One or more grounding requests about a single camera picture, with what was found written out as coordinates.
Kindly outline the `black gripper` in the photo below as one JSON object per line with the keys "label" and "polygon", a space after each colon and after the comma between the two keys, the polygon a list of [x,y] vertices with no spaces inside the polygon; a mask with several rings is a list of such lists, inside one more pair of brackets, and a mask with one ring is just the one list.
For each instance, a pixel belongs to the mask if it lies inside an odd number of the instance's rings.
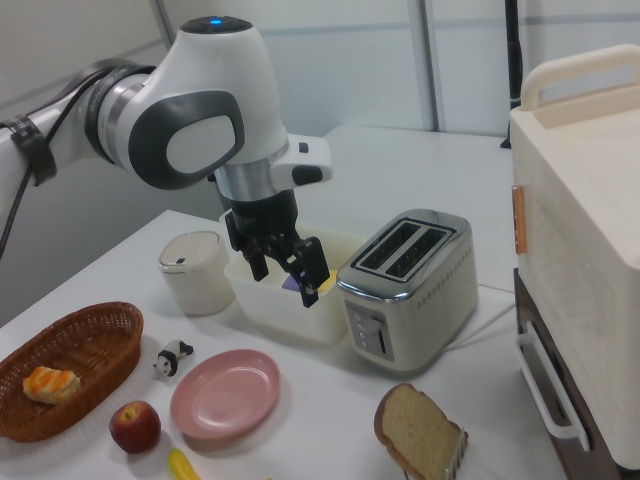
{"label": "black gripper", "polygon": [[295,280],[304,307],[319,299],[319,288],[329,279],[329,268],[317,237],[299,238],[298,207],[294,192],[284,190],[255,201],[230,200],[224,216],[230,245],[243,251],[255,281],[269,274],[264,255],[282,260],[280,266]]}

